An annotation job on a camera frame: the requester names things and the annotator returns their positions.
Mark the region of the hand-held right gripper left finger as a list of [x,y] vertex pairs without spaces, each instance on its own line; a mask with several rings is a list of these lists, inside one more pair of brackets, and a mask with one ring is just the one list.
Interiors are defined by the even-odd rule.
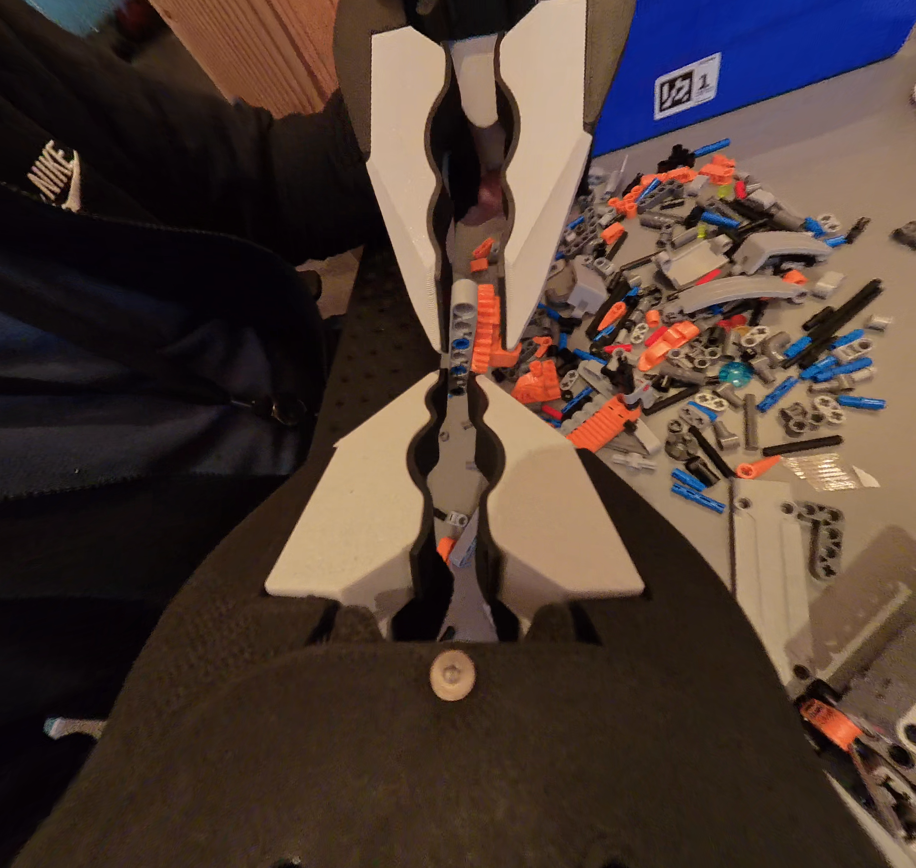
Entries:
[[449,607],[429,474],[447,373],[431,372],[339,439],[269,573],[269,595],[368,609],[393,637],[436,637]]

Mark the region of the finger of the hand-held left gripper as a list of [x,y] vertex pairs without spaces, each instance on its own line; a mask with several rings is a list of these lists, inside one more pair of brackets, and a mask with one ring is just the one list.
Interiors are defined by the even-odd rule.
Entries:
[[407,295],[439,353],[448,332],[451,272],[443,266],[453,210],[432,125],[451,81],[447,51],[417,29],[372,36],[368,175]]
[[591,135],[584,127],[588,0],[541,0],[494,34],[495,78],[513,119],[503,189],[503,342],[518,342],[541,296]]

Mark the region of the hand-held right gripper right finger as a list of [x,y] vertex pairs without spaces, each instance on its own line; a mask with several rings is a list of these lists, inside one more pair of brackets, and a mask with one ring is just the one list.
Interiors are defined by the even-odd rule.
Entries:
[[488,486],[475,462],[488,428],[503,450],[486,501],[501,555],[497,599],[529,624],[548,603],[641,594],[643,578],[571,441],[492,380],[476,376],[473,385],[481,426],[463,397],[462,513],[477,511]]

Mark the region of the orange and grey wing assembly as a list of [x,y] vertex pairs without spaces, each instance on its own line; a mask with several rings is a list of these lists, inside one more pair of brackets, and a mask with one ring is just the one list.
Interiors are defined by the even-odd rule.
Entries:
[[487,480],[475,462],[476,436],[468,404],[468,385],[478,329],[478,284],[487,273],[475,274],[471,261],[475,248],[487,237],[487,226],[469,229],[459,224],[449,233],[446,253],[452,269],[452,294],[448,309],[449,332],[442,368],[447,372],[445,416],[438,434],[439,459],[429,474],[433,502],[434,534],[453,538],[446,554],[453,576],[452,600],[442,622],[440,637],[459,643],[498,640],[494,616],[475,574],[479,501]]

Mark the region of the pile of small building pieces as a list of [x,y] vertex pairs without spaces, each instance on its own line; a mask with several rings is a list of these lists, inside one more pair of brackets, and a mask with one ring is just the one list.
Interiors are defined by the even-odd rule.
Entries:
[[[914,502],[914,198],[818,173],[798,204],[721,139],[635,176],[596,170],[519,347],[488,371],[575,446],[712,513],[735,480],[782,476],[812,503],[889,489]],[[838,453],[864,489],[821,493],[782,456]]]

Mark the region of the blue plastic bin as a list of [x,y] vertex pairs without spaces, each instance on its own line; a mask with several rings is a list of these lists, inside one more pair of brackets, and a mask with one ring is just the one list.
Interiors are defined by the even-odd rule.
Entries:
[[897,53],[915,0],[636,0],[604,155]]

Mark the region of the grey building kit robot assembly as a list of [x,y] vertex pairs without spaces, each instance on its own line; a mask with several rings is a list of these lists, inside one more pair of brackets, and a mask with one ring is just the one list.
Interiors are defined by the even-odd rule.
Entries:
[[890,527],[817,585],[787,691],[823,770],[892,866],[914,866],[914,537]]

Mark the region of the person's left forearm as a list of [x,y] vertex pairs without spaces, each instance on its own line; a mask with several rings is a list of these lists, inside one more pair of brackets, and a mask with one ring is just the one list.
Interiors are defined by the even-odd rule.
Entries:
[[294,266],[385,238],[339,92],[310,115],[274,118],[244,103],[226,105],[219,129],[225,138],[209,157],[209,230]]

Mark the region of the person's left hand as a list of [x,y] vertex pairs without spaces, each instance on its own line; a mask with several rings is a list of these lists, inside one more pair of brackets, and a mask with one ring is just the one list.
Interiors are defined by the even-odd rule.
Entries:
[[480,166],[477,201],[465,216],[470,226],[506,216],[502,188],[502,166],[506,154],[506,132],[499,123],[488,127],[472,126],[475,151]]

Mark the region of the black perforated mat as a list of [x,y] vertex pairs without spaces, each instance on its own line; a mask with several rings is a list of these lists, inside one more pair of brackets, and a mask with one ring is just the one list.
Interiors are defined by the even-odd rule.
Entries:
[[368,246],[334,353],[310,456],[334,444],[440,368],[388,244]]

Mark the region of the wide light grey panel piece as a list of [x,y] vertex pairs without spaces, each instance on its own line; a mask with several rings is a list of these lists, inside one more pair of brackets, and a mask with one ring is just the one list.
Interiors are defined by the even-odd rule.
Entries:
[[810,537],[789,485],[735,480],[731,503],[734,595],[786,686],[813,665]]

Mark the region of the dark grey studded beam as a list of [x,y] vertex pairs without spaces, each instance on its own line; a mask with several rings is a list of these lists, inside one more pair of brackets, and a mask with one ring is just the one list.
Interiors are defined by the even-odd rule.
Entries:
[[807,528],[811,576],[822,582],[834,579],[843,562],[843,512],[833,506],[806,501],[799,504],[796,518]]

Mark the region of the small clear plastic bag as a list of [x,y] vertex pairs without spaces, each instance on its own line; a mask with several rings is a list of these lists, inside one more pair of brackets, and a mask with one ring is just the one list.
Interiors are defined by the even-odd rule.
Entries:
[[817,492],[848,492],[865,487],[857,469],[835,452],[783,455],[781,463]]

